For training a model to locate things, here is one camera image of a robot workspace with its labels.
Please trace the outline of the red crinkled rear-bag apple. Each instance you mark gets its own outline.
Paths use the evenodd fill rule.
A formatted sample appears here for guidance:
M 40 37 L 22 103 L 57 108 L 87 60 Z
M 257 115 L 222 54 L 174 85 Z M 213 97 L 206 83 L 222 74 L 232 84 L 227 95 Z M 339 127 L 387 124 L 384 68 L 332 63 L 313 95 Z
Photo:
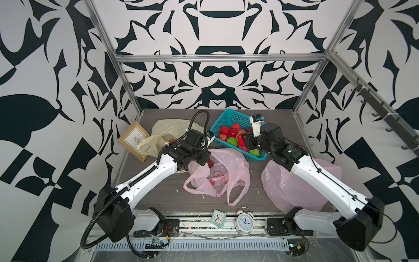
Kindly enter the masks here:
M 209 168 L 212 168 L 214 166 L 214 162 L 211 159 L 208 160 L 207 164 Z

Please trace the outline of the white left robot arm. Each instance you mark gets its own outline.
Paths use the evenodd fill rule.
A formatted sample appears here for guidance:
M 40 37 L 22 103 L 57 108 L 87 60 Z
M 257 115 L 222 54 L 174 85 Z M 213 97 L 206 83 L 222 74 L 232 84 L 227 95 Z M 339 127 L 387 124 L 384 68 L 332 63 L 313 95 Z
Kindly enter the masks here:
M 181 139 L 165 145 L 157 160 L 130 180 L 115 188 L 104 186 L 94 205 L 90 226 L 99 225 L 105 233 L 98 241 L 118 242 L 133 229 L 133 210 L 140 200 L 160 182 L 180 171 L 189 163 L 205 165 L 211 153 L 208 146 L 215 139 L 212 131 L 188 131 Z

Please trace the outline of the green apple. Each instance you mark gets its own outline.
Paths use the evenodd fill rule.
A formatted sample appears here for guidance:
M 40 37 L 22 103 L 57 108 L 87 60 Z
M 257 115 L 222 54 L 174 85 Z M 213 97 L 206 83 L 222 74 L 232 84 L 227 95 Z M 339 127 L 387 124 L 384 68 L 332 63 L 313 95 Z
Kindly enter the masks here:
M 230 144 L 231 146 L 234 146 L 234 147 L 238 147 L 239 146 L 238 140 L 236 138 L 234 138 L 234 137 L 229 137 L 226 142 L 228 144 Z
M 258 149 L 249 150 L 248 153 L 256 158 L 260 158 L 260 151 Z

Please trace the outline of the pink plastic bag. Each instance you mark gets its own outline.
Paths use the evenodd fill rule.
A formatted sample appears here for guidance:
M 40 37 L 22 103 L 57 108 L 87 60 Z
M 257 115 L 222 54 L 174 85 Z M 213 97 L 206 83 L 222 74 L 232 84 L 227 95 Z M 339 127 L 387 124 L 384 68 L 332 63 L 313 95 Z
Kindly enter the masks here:
M 244 155 L 232 148 L 212 148 L 209 157 L 214 162 L 200 166 L 197 162 L 188 165 L 189 178 L 183 189 L 195 195 L 227 198 L 228 206 L 236 206 L 248 193 L 251 185 L 249 162 Z
M 264 191 L 271 202 L 282 212 L 294 207 L 321 211 L 328 200 L 313 186 L 294 173 L 270 160 L 261 174 Z

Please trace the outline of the smooth red apple with stem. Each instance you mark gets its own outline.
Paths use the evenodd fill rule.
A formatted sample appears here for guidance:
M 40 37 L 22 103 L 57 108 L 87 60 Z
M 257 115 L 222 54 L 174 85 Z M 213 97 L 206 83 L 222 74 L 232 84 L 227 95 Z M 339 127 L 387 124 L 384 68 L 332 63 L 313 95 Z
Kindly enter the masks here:
M 225 134 L 218 135 L 218 139 L 220 139 L 221 141 L 227 141 L 228 138 L 229 138 L 228 135 L 225 135 Z

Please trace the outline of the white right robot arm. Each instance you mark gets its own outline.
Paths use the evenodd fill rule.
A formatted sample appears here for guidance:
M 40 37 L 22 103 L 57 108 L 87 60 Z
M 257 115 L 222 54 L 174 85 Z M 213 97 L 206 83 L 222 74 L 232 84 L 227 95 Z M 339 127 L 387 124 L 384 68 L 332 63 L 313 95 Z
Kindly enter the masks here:
M 302 230 L 320 231 L 339 237 L 347 246 L 364 251 L 383 226 L 385 204 L 350 188 L 309 154 L 304 146 L 285 138 L 275 123 L 261 116 L 250 117 L 252 132 L 244 137 L 248 149 L 268 153 L 275 163 L 309 183 L 336 212 L 315 212 L 296 207 L 287 215 Z

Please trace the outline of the pink plastic bag front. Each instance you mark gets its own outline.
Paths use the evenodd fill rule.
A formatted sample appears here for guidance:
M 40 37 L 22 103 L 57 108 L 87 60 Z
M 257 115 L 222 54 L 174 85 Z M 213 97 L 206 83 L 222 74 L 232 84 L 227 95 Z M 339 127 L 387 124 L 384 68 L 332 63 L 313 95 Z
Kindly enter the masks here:
M 321 211 L 328 200 L 313 186 L 294 173 L 270 160 L 261 174 L 264 191 L 271 202 L 282 212 L 294 207 Z

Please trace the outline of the red strawberry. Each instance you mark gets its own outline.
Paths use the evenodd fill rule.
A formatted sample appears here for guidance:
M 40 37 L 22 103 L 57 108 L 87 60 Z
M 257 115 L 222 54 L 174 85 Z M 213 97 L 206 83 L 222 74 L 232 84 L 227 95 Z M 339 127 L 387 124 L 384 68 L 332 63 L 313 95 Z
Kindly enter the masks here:
M 240 124 L 239 124 L 239 123 L 235 123 L 235 124 L 233 124 L 233 125 L 230 127 L 230 129 L 240 130 L 240 129 L 241 129 L 241 127 L 240 127 Z
M 219 131 L 220 134 L 224 134 L 229 137 L 230 128 L 228 126 L 222 126 Z

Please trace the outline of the large red bell-shaped fruit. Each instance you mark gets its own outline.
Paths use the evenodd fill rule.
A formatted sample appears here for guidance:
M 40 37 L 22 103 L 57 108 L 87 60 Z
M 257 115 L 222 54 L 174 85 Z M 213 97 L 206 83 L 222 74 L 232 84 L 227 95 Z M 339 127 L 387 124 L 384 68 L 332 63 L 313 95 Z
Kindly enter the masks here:
M 244 142 L 244 139 L 243 139 L 243 136 L 242 136 L 243 134 L 246 134 L 246 132 L 238 132 L 238 134 L 236 136 L 236 139 L 237 139 L 237 142 L 238 142 L 238 148 L 245 151 L 245 152 L 248 152 L 249 150 L 247 149 L 246 143 Z

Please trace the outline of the yellow plastic bag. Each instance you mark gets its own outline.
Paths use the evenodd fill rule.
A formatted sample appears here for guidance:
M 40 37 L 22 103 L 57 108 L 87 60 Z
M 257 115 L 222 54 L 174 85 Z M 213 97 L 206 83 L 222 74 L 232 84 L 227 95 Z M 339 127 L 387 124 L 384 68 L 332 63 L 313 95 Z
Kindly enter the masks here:
M 158 157 L 162 147 L 171 139 L 180 138 L 187 130 L 190 120 L 164 119 L 158 120 L 152 127 L 151 136 L 143 139 L 136 150 L 141 155 Z

